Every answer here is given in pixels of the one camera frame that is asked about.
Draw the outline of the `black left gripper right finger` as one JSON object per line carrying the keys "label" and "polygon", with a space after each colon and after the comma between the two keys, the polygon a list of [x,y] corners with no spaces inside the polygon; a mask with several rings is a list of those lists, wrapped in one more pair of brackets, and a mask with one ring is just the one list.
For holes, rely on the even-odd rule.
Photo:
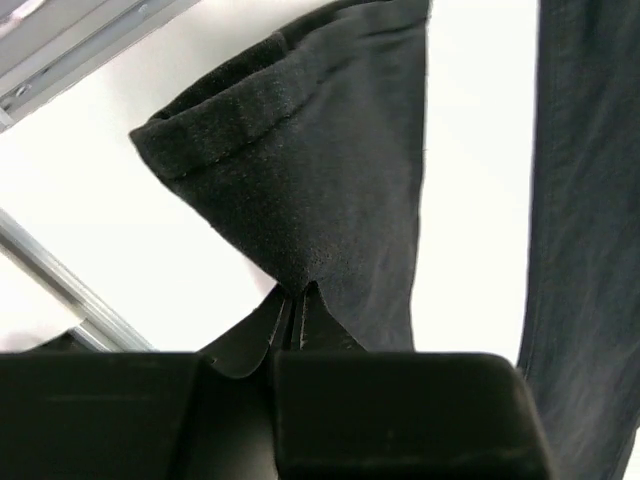
{"label": "black left gripper right finger", "polygon": [[551,479],[529,391],[503,358],[369,353],[319,288],[273,358],[274,450],[284,479]]}

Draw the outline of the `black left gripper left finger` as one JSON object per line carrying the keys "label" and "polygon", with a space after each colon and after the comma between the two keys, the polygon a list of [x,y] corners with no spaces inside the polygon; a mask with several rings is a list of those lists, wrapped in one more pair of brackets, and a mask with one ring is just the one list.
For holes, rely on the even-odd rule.
{"label": "black left gripper left finger", "polygon": [[1,358],[5,479],[274,479],[273,290],[196,353],[91,353],[53,341]]}

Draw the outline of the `black trousers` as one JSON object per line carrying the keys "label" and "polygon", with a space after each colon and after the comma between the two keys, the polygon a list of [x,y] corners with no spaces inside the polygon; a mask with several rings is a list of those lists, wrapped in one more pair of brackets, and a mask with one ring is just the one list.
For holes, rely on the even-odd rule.
{"label": "black trousers", "polygon": [[[159,181],[364,347],[413,346],[425,1],[337,1],[130,137]],[[564,479],[619,479],[639,426],[639,5],[545,1],[518,366]]]}

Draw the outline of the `aluminium front rail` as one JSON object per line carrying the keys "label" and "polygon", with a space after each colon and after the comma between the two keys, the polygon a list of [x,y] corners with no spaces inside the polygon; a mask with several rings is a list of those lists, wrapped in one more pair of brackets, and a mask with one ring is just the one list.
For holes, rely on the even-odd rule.
{"label": "aluminium front rail", "polygon": [[80,320],[68,333],[84,347],[102,352],[154,349],[6,211],[1,212],[1,251]]}

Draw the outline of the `aluminium rail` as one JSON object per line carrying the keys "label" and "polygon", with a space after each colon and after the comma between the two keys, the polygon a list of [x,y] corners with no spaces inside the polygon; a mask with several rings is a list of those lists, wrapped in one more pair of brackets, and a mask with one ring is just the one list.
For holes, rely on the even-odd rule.
{"label": "aluminium rail", "polygon": [[192,4],[3,0],[1,129],[9,129]]}
{"label": "aluminium rail", "polygon": [[68,333],[84,347],[102,352],[154,349],[6,211],[1,212],[1,251],[80,320]]}

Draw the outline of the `aluminium left side rail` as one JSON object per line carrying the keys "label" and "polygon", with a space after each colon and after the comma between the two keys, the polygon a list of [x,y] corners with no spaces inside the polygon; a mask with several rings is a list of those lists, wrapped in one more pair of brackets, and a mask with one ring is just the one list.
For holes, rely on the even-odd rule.
{"label": "aluminium left side rail", "polygon": [[3,0],[1,129],[9,129],[192,4]]}

